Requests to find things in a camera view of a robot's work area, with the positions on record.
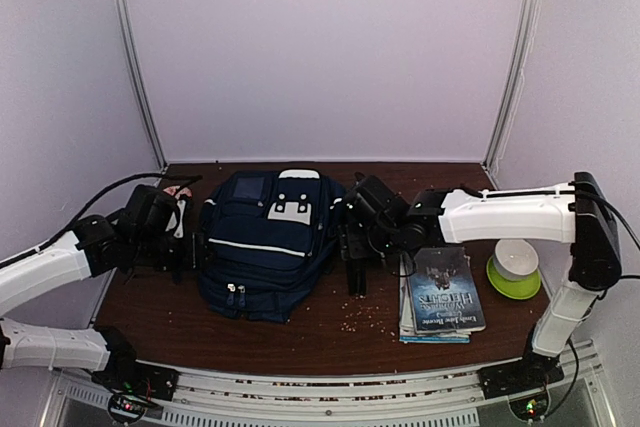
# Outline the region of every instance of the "metal corner post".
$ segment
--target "metal corner post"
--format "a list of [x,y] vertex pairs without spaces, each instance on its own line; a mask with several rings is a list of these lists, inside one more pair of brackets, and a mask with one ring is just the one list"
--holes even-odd
[[537,21],[539,0],[522,0],[520,21],[516,32],[516,39],[509,67],[509,74],[505,85],[500,110],[491,135],[489,149],[484,160],[484,167],[488,173],[495,176],[498,162],[505,143],[507,142],[511,122],[522,89],[522,78],[527,52],[530,49],[535,23]]
[[116,4],[116,11],[118,13],[118,19],[120,21],[120,33],[122,34],[122,42],[124,44],[125,56],[127,59],[127,70],[129,71],[129,77],[131,79],[131,85],[140,110],[140,116],[144,129],[147,133],[147,138],[153,149],[153,154],[158,164],[159,169],[163,169],[167,166],[167,161],[162,151],[162,145],[158,137],[158,131],[151,115],[151,109],[149,107],[149,99],[144,88],[144,82],[142,80],[142,72],[140,71],[140,62],[138,60],[138,54],[136,52],[135,43],[133,40],[133,30],[131,28],[131,20],[129,18],[129,10],[127,8],[127,0],[114,0]]

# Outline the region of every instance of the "white bowl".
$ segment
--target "white bowl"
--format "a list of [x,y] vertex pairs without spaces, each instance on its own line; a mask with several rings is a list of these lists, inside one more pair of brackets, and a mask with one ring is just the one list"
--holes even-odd
[[496,244],[493,265],[507,280],[523,280],[538,268],[538,254],[533,246],[524,240],[503,239]]

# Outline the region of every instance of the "blue book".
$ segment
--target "blue book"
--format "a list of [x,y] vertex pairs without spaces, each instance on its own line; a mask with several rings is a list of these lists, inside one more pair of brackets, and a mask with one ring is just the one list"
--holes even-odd
[[464,247],[421,249],[407,278],[417,334],[471,333],[485,328]]

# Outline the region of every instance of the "green plate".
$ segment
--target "green plate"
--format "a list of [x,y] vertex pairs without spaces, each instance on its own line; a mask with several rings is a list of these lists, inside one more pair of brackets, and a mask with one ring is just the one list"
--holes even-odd
[[487,277],[491,285],[505,297],[515,300],[527,300],[540,290],[540,272],[537,270],[523,280],[507,280],[493,265],[493,257],[487,262]]

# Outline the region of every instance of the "stack of books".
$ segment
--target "stack of books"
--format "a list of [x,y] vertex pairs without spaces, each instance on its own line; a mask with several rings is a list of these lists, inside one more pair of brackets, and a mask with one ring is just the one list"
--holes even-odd
[[400,274],[401,342],[468,343],[472,332],[485,328],[464,247],[404,255]]

